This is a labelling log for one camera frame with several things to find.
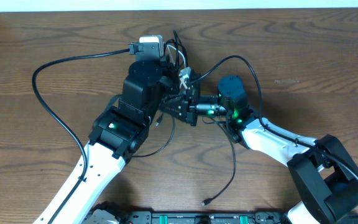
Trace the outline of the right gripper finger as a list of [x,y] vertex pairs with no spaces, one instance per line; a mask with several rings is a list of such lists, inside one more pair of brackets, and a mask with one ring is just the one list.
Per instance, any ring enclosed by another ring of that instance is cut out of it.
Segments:
[[171,101],[188,101],[186,98],[186,92],[185,91],[180,91],[177,94],[167,94],[162,98],[162,104],[171,102]]
[[187,104],[179,104],[179,105],[160,105],[160,111],[163,113],[168,113],[172,115],[174,118],[179,119],[182,122],[189,122],[187,118],[189,106]]

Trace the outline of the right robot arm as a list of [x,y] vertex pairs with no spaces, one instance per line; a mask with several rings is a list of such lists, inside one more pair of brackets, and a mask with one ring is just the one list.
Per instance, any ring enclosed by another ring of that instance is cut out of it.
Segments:
[[160,109],[196,125],[200,116],[225,117],[221,123],[234,143],[262,152],[288,167],[301,202],[287,211],[288,223],[339,223],[357,220],[358,167],[338,138],[297,135],[254,111],[238,76],[220,79],[216,95],[200,95],[198,83],[168,95]]

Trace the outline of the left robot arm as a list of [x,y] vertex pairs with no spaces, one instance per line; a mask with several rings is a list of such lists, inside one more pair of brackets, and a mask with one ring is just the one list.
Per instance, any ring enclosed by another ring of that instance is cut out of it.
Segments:
[[36,223],[81,223],[112,179],[147,139],[163,95],[170,89],[171,64],[164,43],[134,42],[135,61],[124,80],[117,106],[110,104],[95,120],[81,157]]

